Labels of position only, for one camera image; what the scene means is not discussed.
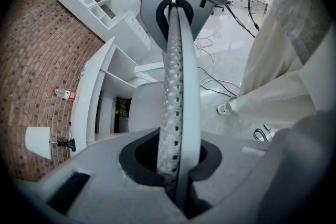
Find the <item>white lamp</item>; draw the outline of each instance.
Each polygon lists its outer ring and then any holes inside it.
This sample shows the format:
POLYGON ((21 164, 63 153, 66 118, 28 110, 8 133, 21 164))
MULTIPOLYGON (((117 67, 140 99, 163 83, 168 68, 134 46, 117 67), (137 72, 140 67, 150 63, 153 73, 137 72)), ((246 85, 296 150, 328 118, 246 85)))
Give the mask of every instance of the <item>white lamp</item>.
POLYGON ((76 151, 75 139, 68 141, 61 137, 57 142, 52 142, 50 141, 50 135, 50 127, 28 127, 26 130, 27 149, 47 159, 51 159, 50 144, 69 147, 72 151, 76 151))

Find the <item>lamp shade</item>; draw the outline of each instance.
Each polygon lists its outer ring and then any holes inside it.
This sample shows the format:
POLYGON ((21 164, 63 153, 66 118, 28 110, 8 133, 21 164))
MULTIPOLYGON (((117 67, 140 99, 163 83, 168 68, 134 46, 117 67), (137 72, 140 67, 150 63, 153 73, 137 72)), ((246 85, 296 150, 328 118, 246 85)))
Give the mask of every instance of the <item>lamp shade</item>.
POLYGON ((29 151, 44 158, 51 159, 50 127, 28 127, 26 130, 26 147, 29 151))

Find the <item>white shelving unit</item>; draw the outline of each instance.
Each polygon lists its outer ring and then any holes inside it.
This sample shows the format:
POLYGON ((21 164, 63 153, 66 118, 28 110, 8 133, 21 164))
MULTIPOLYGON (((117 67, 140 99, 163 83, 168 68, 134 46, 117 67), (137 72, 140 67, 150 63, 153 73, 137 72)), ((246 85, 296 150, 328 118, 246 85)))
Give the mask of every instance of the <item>white shelving unit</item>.
POLYGON ((140 7, 136 6, 124 12, 114 0, 59 0, 78 19, 87 25, 102 40, 107 42, 115 37, 115 43, 123 46, 142 46, 150 49, 150 39, 143 29, 142 22, 138 22, 140 7))
POLYGON ((71 156, 89 145, 118 135, 113 134, 116 107, 113 99, 132 98, 137 86, 156 81, 145 72, 142 77, 146 79, 139 78, 138 73, 134 73, 137 63, 113 43, 112 38, 91 57, 80 78, 71 112, 71 134, 76 141, 76 151, 70 152, 71 156), (99 133, 95 134, 101 91, 99 133))

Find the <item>red bottle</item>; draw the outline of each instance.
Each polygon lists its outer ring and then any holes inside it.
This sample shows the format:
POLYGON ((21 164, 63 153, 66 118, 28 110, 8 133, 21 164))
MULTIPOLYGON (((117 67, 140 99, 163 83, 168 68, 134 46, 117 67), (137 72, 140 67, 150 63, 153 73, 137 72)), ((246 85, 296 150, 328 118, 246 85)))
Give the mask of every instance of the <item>red bottle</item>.
POLYGON ((74 101, 76 98, 76 94, 74 92, 70 92, 64 89, 53 89, 52 92, 55 93, 57 96, 70 101, 74 101))

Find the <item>white floor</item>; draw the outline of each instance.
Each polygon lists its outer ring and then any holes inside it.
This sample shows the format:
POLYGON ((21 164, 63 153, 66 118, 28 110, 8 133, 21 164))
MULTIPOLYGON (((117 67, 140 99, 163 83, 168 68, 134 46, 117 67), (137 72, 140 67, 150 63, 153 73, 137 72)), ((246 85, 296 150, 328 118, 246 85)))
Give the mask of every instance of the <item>white floor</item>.
MULTIPOLYGON (((248 12, 246 8, 235 7, 230 5, 232 11, 238 17, 243 24, 254 34, 257 34, 257 30, 254 28, 253 23, 248 17, 248 12)), ((255 21, 261 26, 263 7, 253 15, 255 21)), ((244 68, 247 60, 248 53, 251 49, 254 38, 244 30, 232 15, 225 9, 216 8, 214 15, 211 15, 201 30, 199 37, 210 37, 213 44, 207 48, 204 48, 209 52, 215 61, 215 66, 211 70, 211 75, 219 80, 225 80, 237 85, 240 85, 244 68)), ((209 40, 203 39, 202 45, 209 44, 209 40)), ((195 47, 198 66, 204 68, 209 72, 213 61, 211 56, 206 52, 195 47)), ((162 61, 162 52, 160 48, 153 41, 151 50, 146 57, 141 57, 138 64, 146 64, 162 61)), ((164 71, 151 71, 150 75, 154 78, 163 81, 164 71)), ((206 76, 201 69, 199 69, 200 81, 206 76)), ((213 89, 218 92, 227 93, 219 83, 216 81, 210 81, 204 85, 209 89, 213 89)), ((234 85, 225 83, 225 86, 236 95, 239 94, 239 89, 234 85)), ((225 103, 229 100, 229 97, 219 94, 213 91, 208 91, 200 89, 201 91, 201 117, 202 117, 202 131, 214 133, 214 134, 227 134, 227 135, 237 135, 243 136, 245 138, 253 138, 253 132, 256 128, 261 128, 267 135, 268 132, 264 129, 262 123, 256 123, 250 121, 249 119, 242 119, 237 115, 227 115, 222 116, 217 113, 217 106, 225 103)))

